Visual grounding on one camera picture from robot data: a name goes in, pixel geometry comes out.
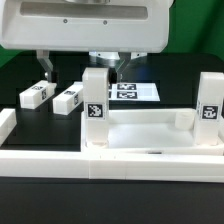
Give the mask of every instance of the white rectangular block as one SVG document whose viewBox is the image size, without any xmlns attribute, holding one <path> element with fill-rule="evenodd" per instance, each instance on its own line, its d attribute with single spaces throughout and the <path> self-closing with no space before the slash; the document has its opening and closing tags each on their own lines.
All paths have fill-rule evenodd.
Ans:
<svg viewBox="0 0 224 224">
<path fill-rule="evenodd" d="M 56 83 L 40 81 L 29 89 L 20 93 L 21 108 L 36 109 L 55 93 Z"/>
<path fill-rule="evenodd" d="M 83 74 L 86 144 L 107 145 L 109 133 L 108 69 L 87 68 Z"/>
<path fill-rule="evenodd" d="M 0 146 L 16 126 L 16 113 L 14 109 L 4 109 L 0 113 Z"/>
<path fill-rule="evenodd" d="M 55 114 L 68 115 L 83 102 L 83 85 L 74 83 L 53 99 Z"/>
<path fill-rule="evenodd" d="M 224 74 L 201 73 L 194 138 L 199 145 L 217 145 L 224 98 Z"/>
</svg>

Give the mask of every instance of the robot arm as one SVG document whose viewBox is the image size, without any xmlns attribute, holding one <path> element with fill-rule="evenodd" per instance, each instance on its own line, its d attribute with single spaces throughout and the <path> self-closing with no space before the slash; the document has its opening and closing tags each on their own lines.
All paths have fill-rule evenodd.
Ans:
<svg viewBox="0 0 224 224">
<path fill-rule="evenodd" d="M 168 42 L 171 3 L 2 0 L 0 41 L 7 49 L 161 52 Z"/>
</svg>

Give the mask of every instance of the white post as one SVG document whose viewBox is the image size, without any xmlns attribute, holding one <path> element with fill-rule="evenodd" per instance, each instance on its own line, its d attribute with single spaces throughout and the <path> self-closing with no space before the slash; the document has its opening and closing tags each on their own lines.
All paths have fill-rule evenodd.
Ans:
<svg viewBox="0 0 224 224">
<path fill-rule="evenodd" d="M 109 133 L 107 68 L 87 68 L 83 74 L 86 146 L 106 148 Z"/>
</svg>

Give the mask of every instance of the black and white tag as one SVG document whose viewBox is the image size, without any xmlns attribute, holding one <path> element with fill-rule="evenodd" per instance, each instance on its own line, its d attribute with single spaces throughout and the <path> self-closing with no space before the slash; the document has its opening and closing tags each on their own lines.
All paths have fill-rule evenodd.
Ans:
<svg viewBox="0 0 224 224">
<path fill-rule="evenodd" d="M 104 104 L 86 103 L 86 108 L 87 108 L 87 114 L 86 114 L 87 119 L 97 119 L 97 120 L 105 119 L 105 105 Z"/>
<path fill-rule="evenodd" d="M 136 84 L 117 84 L 118 90 L 137 90 Z"/>
<path fill-rule="evenodd" d="M 41 90 L 41 89 L 43 89 L 44 87 L 42 87 L 42 86 L 34 86 L 34 87 L 32 87 L 32 89 L 33 90 Z"/>
<path fill-rule="evenodd" d="M 75 92 L 74 91 L 66 91 L 66 92 L 64 92 L 64 94 L 72 96 L 75 94 Z"/>
<path fill-rule="evenodd" d="M 74 97 L 74 104 L 75 106 L 79 104 L 79 94 Z"/>
<path fill-rule="evenodd" d="M 138 93 L 137 92 L 118 91 L 117 98 L 118 99 L 138 99 Z"/>
<path fill-rule="evenodd" d="M 219 106 L 203 106 L 202 120 L 218 120 Z"/>
<path fill-rule="evenodd" d="M 200 120 L 219 121 L 221 115 L 221 105 L 208 105 L 198 102 L 197 113 Z"/>
<path fill-rule="evenodd" d="M 42 100 L 45 100 L 46 98 L 47 98 L 47 90 L 44 89 L 44 90 L 42 91 Z"/>
</svg>

